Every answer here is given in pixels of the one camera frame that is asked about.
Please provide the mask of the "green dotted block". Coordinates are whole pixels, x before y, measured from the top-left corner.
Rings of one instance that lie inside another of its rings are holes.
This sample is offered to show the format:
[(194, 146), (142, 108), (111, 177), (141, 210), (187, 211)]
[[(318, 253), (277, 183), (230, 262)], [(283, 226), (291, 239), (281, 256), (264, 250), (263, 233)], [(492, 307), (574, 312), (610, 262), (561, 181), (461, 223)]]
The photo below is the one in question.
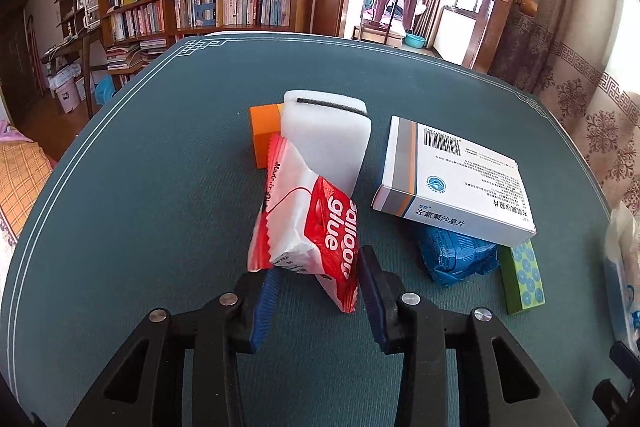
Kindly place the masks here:
[(500, 246), (500, 273), (506, 297), (506, 312), (510, 315), (543, 306), (544, 286), (531, 241), (518, 247)]

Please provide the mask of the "blue foil packet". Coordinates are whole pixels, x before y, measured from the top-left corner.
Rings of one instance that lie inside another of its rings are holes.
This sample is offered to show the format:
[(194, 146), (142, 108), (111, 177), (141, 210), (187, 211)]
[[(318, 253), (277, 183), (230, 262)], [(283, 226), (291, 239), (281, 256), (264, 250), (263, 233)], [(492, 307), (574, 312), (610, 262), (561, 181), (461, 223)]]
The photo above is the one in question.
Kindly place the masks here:
[(435, 284), (450, 287), (499, 268), (499, 248), (484, 239), (415, 223), (411, 233)]

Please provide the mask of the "white medicine box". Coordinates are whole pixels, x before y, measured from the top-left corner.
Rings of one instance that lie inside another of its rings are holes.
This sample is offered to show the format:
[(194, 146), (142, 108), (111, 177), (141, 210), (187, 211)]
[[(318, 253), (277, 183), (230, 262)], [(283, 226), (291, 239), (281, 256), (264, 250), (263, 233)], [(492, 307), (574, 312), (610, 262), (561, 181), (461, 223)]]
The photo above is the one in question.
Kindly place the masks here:
[(508, 247), (537, 233), (515, 160), (398, 116), (372, 208)]

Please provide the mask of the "red balloon glue packet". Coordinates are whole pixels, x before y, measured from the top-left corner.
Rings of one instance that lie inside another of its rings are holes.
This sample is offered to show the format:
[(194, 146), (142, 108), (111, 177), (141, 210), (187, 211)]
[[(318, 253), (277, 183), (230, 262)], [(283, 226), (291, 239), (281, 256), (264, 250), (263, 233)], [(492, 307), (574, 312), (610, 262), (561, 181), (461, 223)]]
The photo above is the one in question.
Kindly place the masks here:
[(247, 253), (247, 270), (274, 267), (313, 275), (343, 313), (356, 310), (358, 209), (313, 172), (295, 145), (273, 135), (264, 198)]

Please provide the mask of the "white sponge black stripe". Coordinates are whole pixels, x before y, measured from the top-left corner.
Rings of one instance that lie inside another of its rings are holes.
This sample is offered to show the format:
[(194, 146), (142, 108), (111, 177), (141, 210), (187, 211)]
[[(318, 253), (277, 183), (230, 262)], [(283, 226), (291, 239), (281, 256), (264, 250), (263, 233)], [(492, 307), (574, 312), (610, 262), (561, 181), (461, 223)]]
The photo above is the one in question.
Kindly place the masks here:
[(312, 91), (284, 94), (281, 134), (306, 165), (343, 193), (354, 193), (371, 134), (367, 105), (359, 98)]

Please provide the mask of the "white blue wipes packet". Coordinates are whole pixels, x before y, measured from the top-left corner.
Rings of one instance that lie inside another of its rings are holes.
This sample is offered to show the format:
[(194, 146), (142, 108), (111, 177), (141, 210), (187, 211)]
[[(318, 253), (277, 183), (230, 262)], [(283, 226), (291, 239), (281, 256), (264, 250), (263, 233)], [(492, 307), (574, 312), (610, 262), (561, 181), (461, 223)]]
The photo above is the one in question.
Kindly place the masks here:
[(639, 355), (639, 221), (623, 202), (611, 212), (603, 268), (614, 337)]

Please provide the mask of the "orange plaid bedding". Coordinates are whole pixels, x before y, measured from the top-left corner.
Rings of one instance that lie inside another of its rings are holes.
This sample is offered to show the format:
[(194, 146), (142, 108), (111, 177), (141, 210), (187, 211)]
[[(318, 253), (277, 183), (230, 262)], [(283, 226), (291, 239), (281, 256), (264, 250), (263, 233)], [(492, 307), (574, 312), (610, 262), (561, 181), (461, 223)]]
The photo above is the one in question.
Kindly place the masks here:
[(38, 143), (1, 142), (1, 219), (16, 239), (52, 170)]

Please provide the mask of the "orange yellow block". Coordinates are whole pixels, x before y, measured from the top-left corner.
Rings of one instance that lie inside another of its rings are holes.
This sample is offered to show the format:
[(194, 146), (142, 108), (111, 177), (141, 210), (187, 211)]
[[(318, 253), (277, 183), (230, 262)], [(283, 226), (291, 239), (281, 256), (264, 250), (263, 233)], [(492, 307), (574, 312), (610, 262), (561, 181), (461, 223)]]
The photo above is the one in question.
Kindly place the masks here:
[(281, 130), (281, 113), (283, 103), (252, 106), (250, 112), (250, 130), (254, 158), (257, 169), (267, 166), (268, 148), (271, 137)]

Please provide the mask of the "white storage bin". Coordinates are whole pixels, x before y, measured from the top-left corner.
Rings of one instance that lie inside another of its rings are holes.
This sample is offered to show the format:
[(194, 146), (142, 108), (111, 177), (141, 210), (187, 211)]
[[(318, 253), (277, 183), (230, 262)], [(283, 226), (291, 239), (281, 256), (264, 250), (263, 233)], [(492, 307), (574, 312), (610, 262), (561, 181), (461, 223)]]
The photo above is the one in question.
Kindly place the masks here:
[(72, 113), (80, 105), (76, 82), (73, 79), (67, 80), (54, 90), (55, 98), (64, 114)]

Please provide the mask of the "patterned curtain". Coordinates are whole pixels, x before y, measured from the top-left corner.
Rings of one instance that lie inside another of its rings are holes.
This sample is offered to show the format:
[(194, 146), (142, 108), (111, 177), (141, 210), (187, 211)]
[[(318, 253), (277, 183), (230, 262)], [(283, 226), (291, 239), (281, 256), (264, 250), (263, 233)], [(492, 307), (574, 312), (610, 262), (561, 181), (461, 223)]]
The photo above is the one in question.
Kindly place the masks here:
[(562, 124), (612, 207), (639, 212), (639, 0), (513, 9), (489, 69)]

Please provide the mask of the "dark wooden desk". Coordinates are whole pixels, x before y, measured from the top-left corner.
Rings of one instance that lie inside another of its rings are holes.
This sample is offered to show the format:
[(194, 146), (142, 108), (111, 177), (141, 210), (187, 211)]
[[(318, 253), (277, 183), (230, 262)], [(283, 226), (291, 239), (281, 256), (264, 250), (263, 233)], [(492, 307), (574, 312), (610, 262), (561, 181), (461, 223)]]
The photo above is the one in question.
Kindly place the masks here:
[(90, 46), (94, 42), (100, 41), (101, 31), (98, 28), (93, 30), (83, 29), (75, 39), (70, 39), (47, 50), (43, 57), (40, 58), (40, 63), (48, 66), (52, 74), (56, 74), (60, 69), (58, 60), (65, 60), (67, 63), (75, 60), (79, 61), (82, 79), (84, 80), (88, 119), (91, 119), (94, 115), (93, 95), (91, 94), (91, 72), (94, 67), (91, 65), (90, 60)]

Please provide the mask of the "blue plastic basin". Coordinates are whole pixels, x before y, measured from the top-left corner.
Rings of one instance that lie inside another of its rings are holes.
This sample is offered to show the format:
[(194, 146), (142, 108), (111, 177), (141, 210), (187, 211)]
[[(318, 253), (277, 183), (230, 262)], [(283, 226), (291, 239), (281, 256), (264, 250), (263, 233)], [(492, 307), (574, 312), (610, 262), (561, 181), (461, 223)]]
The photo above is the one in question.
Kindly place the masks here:
[(410, 48), (413, 48), (413, 49), (422, 49), (424, 48), (424, 46), (426, 46), (426, 40), (424, 37), (415, 35), (415, 34), (410, 34), (410, 32), (408, 32), (408, 34), (405, 35), (404, 40), (402, 40), (402, 42), (404, 43), (405, 46), (410, 46)]

